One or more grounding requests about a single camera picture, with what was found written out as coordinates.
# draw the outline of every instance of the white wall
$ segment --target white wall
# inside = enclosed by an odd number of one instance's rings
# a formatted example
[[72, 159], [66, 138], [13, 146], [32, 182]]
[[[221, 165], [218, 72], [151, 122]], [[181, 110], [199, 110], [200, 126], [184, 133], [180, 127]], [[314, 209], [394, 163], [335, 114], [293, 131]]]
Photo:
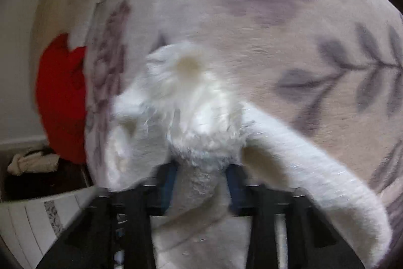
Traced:
[[44, 139], [29, 74], [38, 1], [0, 0], [0, 147]]

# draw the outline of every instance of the baseboard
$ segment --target baseboard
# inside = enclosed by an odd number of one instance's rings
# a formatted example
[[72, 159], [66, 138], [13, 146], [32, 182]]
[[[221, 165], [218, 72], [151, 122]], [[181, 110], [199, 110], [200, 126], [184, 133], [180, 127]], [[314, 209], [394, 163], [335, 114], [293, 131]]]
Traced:
[[16, 150], [34, 147], [38, 144], [47, 144], [45, 135], [29, 136], [24, 138], [12, 138], [0, 141], [0, 151]]

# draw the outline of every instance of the red cloth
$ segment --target red cloth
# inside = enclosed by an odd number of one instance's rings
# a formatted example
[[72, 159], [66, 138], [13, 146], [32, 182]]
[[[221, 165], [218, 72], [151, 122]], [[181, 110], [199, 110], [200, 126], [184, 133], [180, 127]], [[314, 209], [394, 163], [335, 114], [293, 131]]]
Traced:
[[36, 101], [50, 147], [61, 158], [85, 162], [85, 47], [69, 52], [67, 34], [58, 36], [42, 54]]

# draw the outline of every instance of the bedspread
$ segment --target bedspread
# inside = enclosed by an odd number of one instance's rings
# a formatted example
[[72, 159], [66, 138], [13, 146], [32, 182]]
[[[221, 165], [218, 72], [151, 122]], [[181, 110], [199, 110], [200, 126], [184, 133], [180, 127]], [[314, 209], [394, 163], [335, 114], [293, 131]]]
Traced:
[[[85, 59], [92, 176], [107, 187], [113, 96], [147, 54], [190, 40], [217, 49], [241, 97], [289, 123], [379, 194], [394, 228], [386, 265], [403, 243], [402, 36], [403, 16], [387, 0], [104, 0]], [[197, 229], [186, 216], [176, 225], [156, 223], [160, 266], [171, 268], [180, 256], [175, 268], [206, 267], [203, 258], [219, 250], [208, 268], [242, 267], [246, 219], [209, 209], [209, 219], [193, 214]], [[205, 243], [213, 235], [222, 242]]]

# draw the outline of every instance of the plant stem print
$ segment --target plant stem print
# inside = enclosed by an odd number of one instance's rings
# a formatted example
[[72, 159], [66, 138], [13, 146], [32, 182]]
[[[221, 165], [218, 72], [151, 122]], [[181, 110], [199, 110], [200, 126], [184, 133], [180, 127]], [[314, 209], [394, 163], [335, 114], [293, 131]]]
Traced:
[[[276, 93], [290, 102], [299, 103], [309, 100], [292, 122], [294, 128], [306, 136], [313, 136], [320, 126], [323, 100], [329, 96], [346, 74], [353, 71], [366, 72], [365, 78], [357, 86], [355, 92], [355, 101], [359, 113], [374, 103], [386, 83], [392, 86], [385, 104], [388, 117], [392, 117], [402, 107], [403, 50], [398, 33], [392, 26], [389, 27], [388, 38], [393, 62], [388, 62], [382, 59], [375, 37], [364, 25], [357, 23], [355, 32], [359, 48], [367, 59], [366, 62], [352, 63], [340, 40], [322, 39], [318, 42], [319, 55], [325, 63], [335, 69], [335, 72], [326, 76], [318, 76], [313, 72], [294, 68], [284, 72], [275, 85]], [[394, 71], [392, 81], [384, 81], [385, 70]]]

